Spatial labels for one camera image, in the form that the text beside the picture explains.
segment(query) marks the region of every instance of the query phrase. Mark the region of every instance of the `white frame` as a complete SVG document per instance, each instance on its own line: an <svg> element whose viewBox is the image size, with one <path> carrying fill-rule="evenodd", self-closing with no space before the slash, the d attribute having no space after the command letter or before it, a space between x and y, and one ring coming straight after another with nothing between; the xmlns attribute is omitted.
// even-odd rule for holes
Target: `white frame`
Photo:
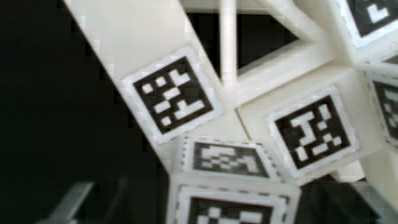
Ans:
<svg viewBox="0 0 398 224"><path fill-rule="evenodd" d="M336 0L339 5L339 13L345 19L350 39L355 48L364 47L382 36L385 36L398 29L398 20L382 28L378 28L364 37L359 35L355 20L352 16L350 6L346 0Z"/></svg>
<svg viewBox="0 0 398 224"><path fill-rule="evenodd" d="M334 107L341 119L341 124L346 132L346 137L350 141L350 147L346 147L341 151L338 151L332 155L329 155L323 159L320 159L311 165L307 165L304 168L297 169L295 162L290 155L290 150L284 144L281 132L275 126L275 120L279 120L286 115L290 115L300 108L304 108L307 105L311 105L325 96L332 97ZM359 150L359 143L355 138L355 132L354 127L348 121L348 115L343 108L343 101L339 98L339 92L338 88L330 86L325 90L316 92L313 96L309 96L304 100L300 100L293 105L284 107L268 118L265 118L266 126L270 128L272 136L275 137L275 144L279 148L279 155L282 163L288 167L290 174L293 178L304 177L307 174L316 172L318 168L323 167L327 164L330 164L334 161L338 161L350 153L354 153Z"/></svg>
<svg viewBox="0 0 398 224"><path fill-rule="evenodd" d="M384 137L387 140L387 143L398 148L398 139L394 139L389 135L389 129L387 129L387 124L385 124L385 117L384 117L384 113L382 113L382 105L380 105L380 101L378 101L378 96L377 96L377 89L375 89L375 83L382 82L387 85L396 86L398 88L398 78L396 77L389 77L384 74L377 74L375 72L366 72L366 78L368 78L368 83L369 83L369 90L371 90L371 98L375 101L375 108L377 108L377 115L380 116L380 123L382 123L382 133L384 133Z"/></svg>
<svg viewBox="0 0 398 224"><path fill-rule="evenodd" d="M192 168L194 167L194 145L195 145L195 143L220 144L226 146L243 147L243 148L250 148L252 150L256 150L259 160L263 162L268 178L259 177L259 176L247 176L243 174L233 174L233 173L222 173L222 172L215 172L215 171L195 170ZM183 152L181 152L179 157L183 160L181 161L181 171L183 172L190 172L199 175L222 175L222 176L240 177L240 178L247 178L247 179L266 179L274 182L281 182L281 176L277 174L275 164L272 162L268 153L265 151L263 146L259 144L256 144L254 142L224 141L224 140L218 140L218 139L213 139L208 137L186 137L181 150L183 150Z"/></svg>
<svg viewBox="0 0 398 224"><path fill-rule="evenodd" d="M140 99L139 92L135 88L131 88L131 84L146 78L174 61L178 61L186 56L192 70L195 72L197 80L201 83L202 91L210 100L210 104L213 107L213 111L210 111L201 117L197 117L183 126L179 126L170 132L162 134L156 123L153 121L149 111L146 108L144 101ZM208 81L206 74L201 69L199 60L195 58L195 53L190 46L183 47L176 52L172 52L153 64L142 68L133 74L130 74L123 80L123 88L128 93L126 100L133 104L135 108L131 110L133 115L137 117L137 121L140 122L140 127L146 133L146 136L153 142L163 144L170 141L174 137L178 137L186 131L190 131L199 125L202 125L217 116L222 114L222 104L217 99L217 94L213 90L213 86Z"/></svg>
<svg viewBox="0 0 398 224"><path fill-rule="evenodd" d="M243 203L250 205L263 205L274 207L270 224L281 224L282 216L288 212L286 199L277 195L259 195L254 193L240 193L236 191L222 191L211 188L199 188L194 186L181 186L178 193L178 210L176 210L176 224L188 223L188 213L190 213L190 199L197 196L202 199L222 200L233 203Z"/></svg>
<svg viewBox="0 0 398 224"><path fill-rule="evenodd" d="M297 35L298 40L240 69L242 75L233 91L229 91L229 94L236 96L236 106L306 75L336 57L329 34L295 2L291 0L256 1L268 15Z"/></svg>

